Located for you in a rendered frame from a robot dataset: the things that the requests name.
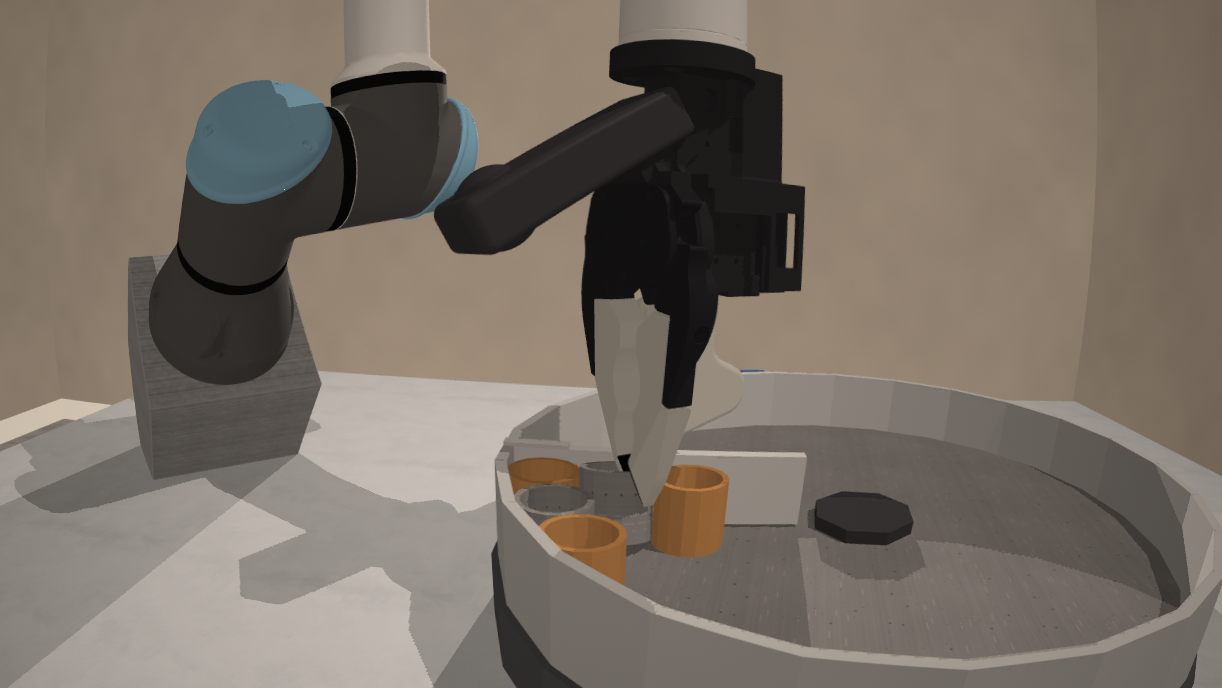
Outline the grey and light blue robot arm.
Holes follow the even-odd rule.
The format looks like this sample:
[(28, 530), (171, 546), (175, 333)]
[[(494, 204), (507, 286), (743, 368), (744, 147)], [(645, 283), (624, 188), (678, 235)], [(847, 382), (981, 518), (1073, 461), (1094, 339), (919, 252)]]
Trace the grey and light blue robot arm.
[[(747, 53), (747, 0), (620, 0), (620, 45), (659, 39)], [(189, 378), (248, 382), (284, 356), (297, 237), (435, 210), (455, 253), (511, 251), (694, 131), (665, 87), (475, 170), (477, 126), (430, 56), (429, 0), (345, 0), (345, 68), (330, 87), (325, 108), (299, 86), (257, 79), (200, 112), (177, 244), (149, 299), (156, 349)]]

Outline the bronze bushing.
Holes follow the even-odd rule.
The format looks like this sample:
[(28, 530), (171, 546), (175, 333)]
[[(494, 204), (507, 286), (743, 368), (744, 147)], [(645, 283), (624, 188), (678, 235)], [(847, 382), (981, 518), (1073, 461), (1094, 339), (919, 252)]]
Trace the bronze bushing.
[(562, 514), (539, 527), (565, 554), (624, 585), (627, 533), (618, 522), (595, 514)]
[(543, 457), (518, 459), (508, 466), (508, 470), (513, 492), (540, 484), (579, 488), (579, 467), (566, 459)]
[(728, 488), (730, 478), (722, 470), (708, 466), (672, 466), (653, 505), (653, 546), (678, 557), (700, 557), (719, 551)]

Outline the grey metal bushing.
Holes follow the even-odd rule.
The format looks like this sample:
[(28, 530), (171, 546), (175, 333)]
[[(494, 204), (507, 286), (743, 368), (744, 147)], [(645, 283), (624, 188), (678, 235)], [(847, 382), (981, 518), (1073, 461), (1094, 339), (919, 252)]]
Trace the grey metal bushing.
[(562, 514), (594, 514), (595, 506), (590, 492), (563, 484), (540, 484), (523, 488), (514, 492), (514, 501), (521, 505), (536, 525)]
[(615, 461), (588, 462), (579, 466), (579, 488), (593, 495), (596, 516), (624, 527), (627, 545), (653, 539), (653, 505), (643, 507), (631, 470), (618, 470)]

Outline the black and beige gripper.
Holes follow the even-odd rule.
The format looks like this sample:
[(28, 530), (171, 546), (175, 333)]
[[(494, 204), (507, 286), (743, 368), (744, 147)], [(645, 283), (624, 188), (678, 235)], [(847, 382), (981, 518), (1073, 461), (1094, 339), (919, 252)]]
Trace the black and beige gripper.
[[(631, 42), (611, 49), (609, 77), (645, 83), (644, 93), (673, 87), (694, 125), (594, 191), (587, 220), (580, 297), (590, 369), (615, 463), (631, 470), (646, 507), (683, 434), (734, 411), (744, 393), (741, 370), (715, 354), (719, 295), (800, 291), (805, 187), (782, 185), (782, 75), (755, 68), (750, 53)], [(632, 299), (638, 288), (642, 298)]]

